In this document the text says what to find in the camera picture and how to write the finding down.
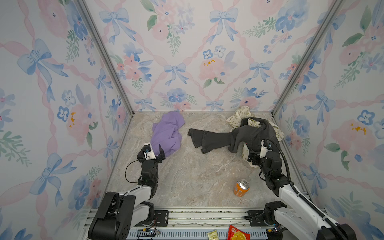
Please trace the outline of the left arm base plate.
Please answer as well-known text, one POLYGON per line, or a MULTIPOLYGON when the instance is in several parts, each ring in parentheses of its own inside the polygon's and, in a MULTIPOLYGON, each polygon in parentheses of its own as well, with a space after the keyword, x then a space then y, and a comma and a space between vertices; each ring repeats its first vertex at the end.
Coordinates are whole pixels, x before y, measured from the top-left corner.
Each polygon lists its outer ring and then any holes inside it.
POLYGON ((146 220, 140 222, 140 227, 167 227, 169 222, 169 211, 167 210, 155 210, 149 213, 146 220))

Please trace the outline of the dark grey cloth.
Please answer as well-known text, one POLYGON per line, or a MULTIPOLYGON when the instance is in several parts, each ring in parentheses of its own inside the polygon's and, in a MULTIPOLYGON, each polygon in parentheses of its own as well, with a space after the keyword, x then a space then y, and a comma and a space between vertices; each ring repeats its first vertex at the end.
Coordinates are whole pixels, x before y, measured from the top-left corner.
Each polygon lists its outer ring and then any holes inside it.
POLYGON ((254 117, 242 119, 241 126, 230 133, 189 129, 188 135, 192 138, 195 148, 202 148, 203 154, 223 147, 228 147, 231 153, 236 153, 242 142, 256 153, 261 151, 262 140, 271 142, 273 150, 280 146, 276 131, 269 121, 254 117))

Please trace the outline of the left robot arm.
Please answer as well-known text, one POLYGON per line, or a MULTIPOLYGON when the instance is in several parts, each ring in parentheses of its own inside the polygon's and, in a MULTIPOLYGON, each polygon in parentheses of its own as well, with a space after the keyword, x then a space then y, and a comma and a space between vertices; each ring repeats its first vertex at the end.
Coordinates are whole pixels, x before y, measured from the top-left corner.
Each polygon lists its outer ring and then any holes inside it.
POLYGON ((163 148, 158 147, 158 155, 150 143, 138 153, 142 171, 135 188, 122 193, 105 193, 88 230, 90 240, 125 240, 132 227, 141 222, 155 222, 155 208, 149 200, 157 191, 158 164, 166 159, 163 148))

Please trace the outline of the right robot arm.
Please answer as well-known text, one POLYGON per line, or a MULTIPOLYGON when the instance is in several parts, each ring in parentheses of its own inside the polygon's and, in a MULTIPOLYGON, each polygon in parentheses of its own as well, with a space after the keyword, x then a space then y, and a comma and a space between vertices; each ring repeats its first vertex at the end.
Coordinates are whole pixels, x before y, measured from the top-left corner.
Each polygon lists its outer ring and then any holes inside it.
POLYGON ((260 167, 267 187, 279 201, 265 205, 260 214, 249 213, 250 223, 282 226, 299 240, 355 240, 355 231, 347 224, 340 224, 313 204, 291 180, 290 173, 283 174, 287 160, 281 149, 261 147, 251 152, 253 164, 260 167))

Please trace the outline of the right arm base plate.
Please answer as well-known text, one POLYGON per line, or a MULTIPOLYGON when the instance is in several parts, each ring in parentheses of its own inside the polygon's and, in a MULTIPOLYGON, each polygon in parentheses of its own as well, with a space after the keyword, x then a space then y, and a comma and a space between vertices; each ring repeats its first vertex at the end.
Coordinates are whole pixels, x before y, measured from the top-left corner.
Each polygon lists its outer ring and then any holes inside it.
POLYGON ((270 227, 283 228, 284 225, 278 224, 272 217, 271 213, 265 211, 250 210, 244 219, 250 222, 251 227, 270 227))

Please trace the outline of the purple cloth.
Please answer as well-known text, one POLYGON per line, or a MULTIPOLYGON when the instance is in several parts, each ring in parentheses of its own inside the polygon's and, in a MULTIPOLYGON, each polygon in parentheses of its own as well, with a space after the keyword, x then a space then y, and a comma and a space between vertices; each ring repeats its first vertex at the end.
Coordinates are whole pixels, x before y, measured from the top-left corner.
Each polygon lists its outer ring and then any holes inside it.
POLYGON ((160 122, 153 124, 150 143, 156 156, 160 154, 159 146, 162 147, 166 158, 180 149, 182 135, 179 129, 184 124, 185 120, 179 112, 166 113, 160 122))

